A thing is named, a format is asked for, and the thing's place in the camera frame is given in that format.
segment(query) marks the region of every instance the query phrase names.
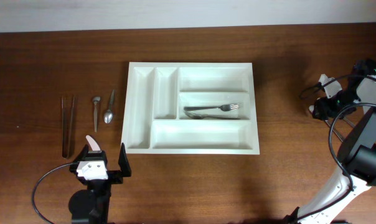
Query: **silver fork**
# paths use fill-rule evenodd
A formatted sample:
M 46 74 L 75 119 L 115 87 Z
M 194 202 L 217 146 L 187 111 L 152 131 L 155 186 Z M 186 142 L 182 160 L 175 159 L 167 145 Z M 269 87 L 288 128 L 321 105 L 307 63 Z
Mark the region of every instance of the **silver fork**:
M 184 111 L 195 111 L 195 110 L 208 110 L 218 108 L 222 111 L 231 111 L 239 108 L 239 104 L 233 103 L 230 105 L 221 105 L 221 106 L 185 106 Z
M 205 118 L 214 118 L 214 119 L 240 119 L 240 118 L 231 118 L 226 116 L 212 116 L 207 114 L 194 114 L 188 111 L 185 111 L 185 114 L 192 119 L 205 119 Z

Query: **spoon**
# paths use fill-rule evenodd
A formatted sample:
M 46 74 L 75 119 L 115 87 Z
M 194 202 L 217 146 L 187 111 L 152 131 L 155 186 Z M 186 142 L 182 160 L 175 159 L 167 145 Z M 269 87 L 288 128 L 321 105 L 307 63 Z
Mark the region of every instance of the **spoon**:
M 106 124 L 109 124 L 113 118 L 113 113 L 112 113 L 112 104 L 113 100 L 115 99 L 115 90 L 112 91 L 111 98 L 109 99 L 109 108 L 103 115 L 103 120 L 105 121 Z
M 98 110 L 96 108 L 96 104 L 100 102 L 101 97 L 96 96 L 93 98 L 93 103 L 94 103 L 94 131 L 96 132 L 98 130 Z

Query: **wooden table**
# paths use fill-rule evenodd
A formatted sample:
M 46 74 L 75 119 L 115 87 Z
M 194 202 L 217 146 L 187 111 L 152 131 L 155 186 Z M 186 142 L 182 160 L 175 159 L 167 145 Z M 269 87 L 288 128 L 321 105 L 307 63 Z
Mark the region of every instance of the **wooden table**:
M 92 134 L 108 168 L 118 168 L 128 62 L 253 63 L 261 154 L 129 154 L 133 176 L 112 188 L 109 221 L 282 218 L 307 203 L 335 168 L 327 127 L 307 112 L 315 98 L 300 101 L 298 93 L 320 74 L 345 75 L 366 57 L 376 60 L 376 24 L 0 34 L 0 223 L 43 223 L 30 196 L 39 177 L 66 162 L 61 95 L 78 96 L 75 151 Z M 112 89 L 114 121 L 101 119 L 94 133 L 91 98 L 106 102 Z M 39 186 L 37 206 L 55 223 L 70 223 L 69 198 L 83 188 L 67 169 L 57 171 Z M 339 218 L 376 224 L 376 187 Z

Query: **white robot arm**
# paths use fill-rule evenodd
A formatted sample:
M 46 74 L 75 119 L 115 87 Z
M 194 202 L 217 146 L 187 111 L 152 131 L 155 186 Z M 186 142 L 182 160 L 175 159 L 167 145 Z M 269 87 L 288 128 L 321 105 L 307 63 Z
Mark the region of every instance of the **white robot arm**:
M 376 73 L 376 68 L 369 69 L 367 63 L 369 62 L 360 61 L 355 65 L 355 79 L 349 80 L 346 90 L 334 78 L 321 75 L 318 86 L 326 84 L 323 88 L 326 96 L 318 98 L 310 106 L 314 118 L 324 120 L 330 126 L 327 119 L 339 116 L 339 112 L 347 105 L 376 105 L 376 75 L 371 75 L 372 72 Z M 376 109 L 363 106 L 363 111 L 364 117 L 356 126 L 351 124 L 353 131 L 345 139 L 335 132 L 342 141 L 337 159 L 350 174 L 352 185 L 348 176 L 337 166 L 318 194 L 308 204 L 286 216 L 285 223 L 330 224 L 353 199 L 376 186 Z

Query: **white wall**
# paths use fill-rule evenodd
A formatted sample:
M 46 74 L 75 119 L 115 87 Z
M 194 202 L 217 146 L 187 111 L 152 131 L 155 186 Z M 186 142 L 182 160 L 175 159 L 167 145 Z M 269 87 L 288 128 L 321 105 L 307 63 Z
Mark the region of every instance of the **white wall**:
M 376 22 L 376 0 L 0 0 L 0 32 Z

